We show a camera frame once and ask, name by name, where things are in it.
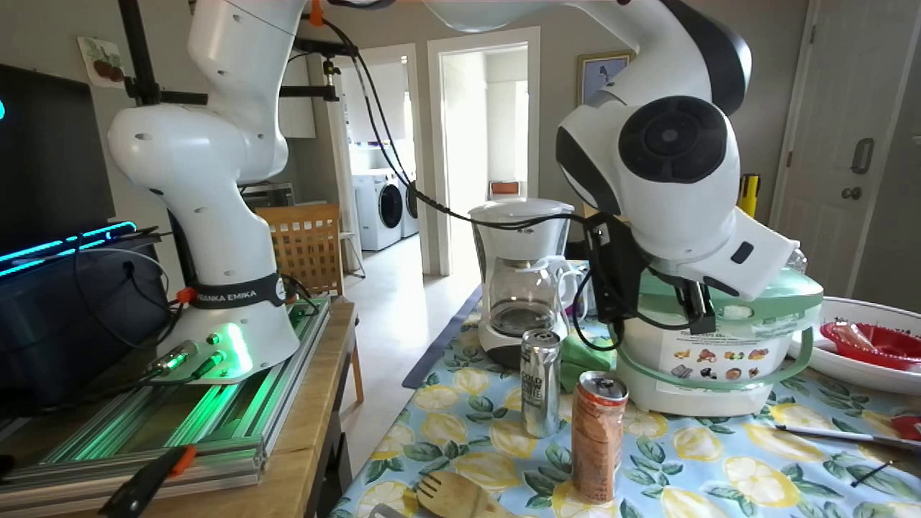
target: fork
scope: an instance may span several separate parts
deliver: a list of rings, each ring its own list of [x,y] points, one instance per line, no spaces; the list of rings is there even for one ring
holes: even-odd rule
[[[425,473],[416,496],[441,518],[511,518],[482,486],[457,473]]]

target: robotic arm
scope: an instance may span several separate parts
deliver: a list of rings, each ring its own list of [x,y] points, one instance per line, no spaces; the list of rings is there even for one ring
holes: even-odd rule
[[[116,163],[163,199],[190,245],[195,303],[157,349],[182,363],[177,381],[236,384],[298,349],[267,225],[238,184],[288,160],[278,84],[303,7],[198,0],[187,47],[210,84],[206,106],[134,106],[108,126]]]
[[[494,30],[553,0],[428,7],[455,30]],[[622,304],[609,320],[632,316],[644,264],[684,290],[690,320],[708,313],[708,284],[757,296],[796,245],[737,211],[739,152],[724,112],[746,97],[749,47],[678,0],[559,7],[583,11],[639,55],[554,137],[566,182],[602,214],[589,228],[599,309],[609,296]]]
[[[595,290],[628,284],[636,300],[629,284],[647,257],[684,284],[757,296],[793,241],[734,207],[739,156],[721,112],[743,100],[749,53],[678,0],[428,0],[428,8],[455,30],[498,30],[554,2],[582,8],[639,55],[603,97],[559,126],[570,184],[606,215],[589,230]],[[190,55],[210,84],[206,106],[134,106],[108,126],[116,163],[163,199],[190,245],[198,296],[157,353],[177,353],[187,366],[177,378],[193,384],[236,384],[298,349],[269,232],[238,184],[284,168],[278,84],[303,7],[198,0]],[[618,237],[642,250],[628,280],[606,270],[629,250]]]

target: washing machine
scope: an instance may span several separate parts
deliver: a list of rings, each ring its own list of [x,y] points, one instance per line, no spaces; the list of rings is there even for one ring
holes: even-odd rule
[[[400,230],[403,230],[403,238],[409,237],[416,237],[421,232],[421,205],[416,205],[416,196],[415,196],[415,182],[400,184],[403,189],[403,222],[400,222]]]
[[[389,171],[359,171],[350,175],[359,241],[366,254],[385,250],[403,238],[403,194]]]

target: table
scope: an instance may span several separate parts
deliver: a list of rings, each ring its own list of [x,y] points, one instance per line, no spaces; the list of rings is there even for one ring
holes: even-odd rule
[[[349,486],[339,398],[354,353],[354,304],[337,300],[259,486],[151,502],[144,514],[314,514]]]
[[[527,437],[518,375],[504,375],[477,349],[474,329],[462,329],[334,518],[366,518],[380,504],[425,514],[415,486],[438,468],[462,473],[511,514],[921,514],[921,478],[901,467],[903,458],[852,486],[893,451],[770,430],[894,435],[890,417],[908,405],[913,398],[864,392],[813,372],[773,385],[767,405],[749,417],[665,417],[629,405],[618,499],[582,504],[570,486],[570,398],[562,399],[563,425],[553,437]]]

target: floor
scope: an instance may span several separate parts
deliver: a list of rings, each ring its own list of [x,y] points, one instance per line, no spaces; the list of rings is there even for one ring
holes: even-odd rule
[[[356,476],[385,430],[409,399],[403,378],[428,343],[480,284],[471,232],[455,237],[451,276],[425,276],[421,238],[403,238],[366,257],[366,276],[344,280],[344,296],[356,304],[356,346],[362,359],[366,404],[354,405],[354,384],[344,384],[343,430],[349,435],[350,473]]]

